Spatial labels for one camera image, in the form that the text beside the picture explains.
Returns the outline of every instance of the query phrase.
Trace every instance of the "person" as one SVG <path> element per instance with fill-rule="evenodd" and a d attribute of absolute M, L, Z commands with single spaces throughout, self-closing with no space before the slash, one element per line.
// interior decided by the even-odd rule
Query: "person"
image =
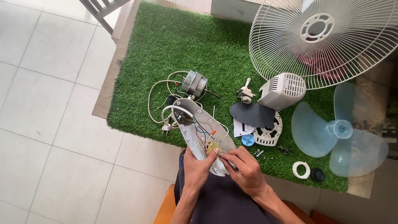
<path fill-rule="evenodd" d="M 230 175 L 209 175 L 218 156 Z M 215 149 L 203 161 L 187 147 L 174 196 L 171 224 L 304 223 L 278 198 L 243 146 L 220 155 Z"/>

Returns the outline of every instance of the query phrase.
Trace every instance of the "black rubber pad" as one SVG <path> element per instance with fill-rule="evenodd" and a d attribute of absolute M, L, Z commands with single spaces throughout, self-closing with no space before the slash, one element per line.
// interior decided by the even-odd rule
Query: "black rubber pad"
<path fill-rule="evenodd" d="M 273 128 L 275 110 L 266 106 L 239 102 L 229 108 L 229 113 L 241 123 L 256 128 Z"/>

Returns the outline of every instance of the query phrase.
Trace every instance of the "hand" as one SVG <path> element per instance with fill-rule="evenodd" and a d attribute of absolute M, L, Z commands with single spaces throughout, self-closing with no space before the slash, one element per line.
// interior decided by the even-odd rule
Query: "hand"
<path fill-rule="evenodd" d="M 243 147 L 222 153 L 220 160 L 239 187 L 250 197 L 256 197 L 267 193 L 270 186 L 265 182 L 257 160 Z"/>
<path fill-rule="evenodd" d="M 213 150 L 205 160 L 197 160 L 192 154 L 191 149 L 187 146 L 184 154 L 184 173 L 185 184 L 184 190 L 199 193 L 205 184 L 211 165 L 216 161 L 219 149 Z"/>

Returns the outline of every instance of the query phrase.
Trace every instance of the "blue wire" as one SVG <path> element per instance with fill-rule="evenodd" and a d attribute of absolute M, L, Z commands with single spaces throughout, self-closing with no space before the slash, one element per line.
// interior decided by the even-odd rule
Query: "blue wire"
<path fill-rule="evenodd" d="M 193 117 L 192 117 L 192 120 L 193 120 L 193 124 L 195 125 L 195 128 L 196 128 L 196 130 L 197 130 L 198 132 L 208 134 L 207 132 L 201 132 L 201 131 L 199 131 L 198 128 L 197 128 L 197 126 L 196 126 L 195 119 L 194 119 Z"/>

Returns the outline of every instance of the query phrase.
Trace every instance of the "fan guard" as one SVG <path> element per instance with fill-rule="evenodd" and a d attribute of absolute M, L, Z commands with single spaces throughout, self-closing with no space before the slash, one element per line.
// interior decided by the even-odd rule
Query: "fan guard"
<path fill-rule="evenodd" d="M 265 80 L 289 72 L 307 89 L 336 85 L 397 48 L 398 0 L 264 0 L 249 41 Z"/>

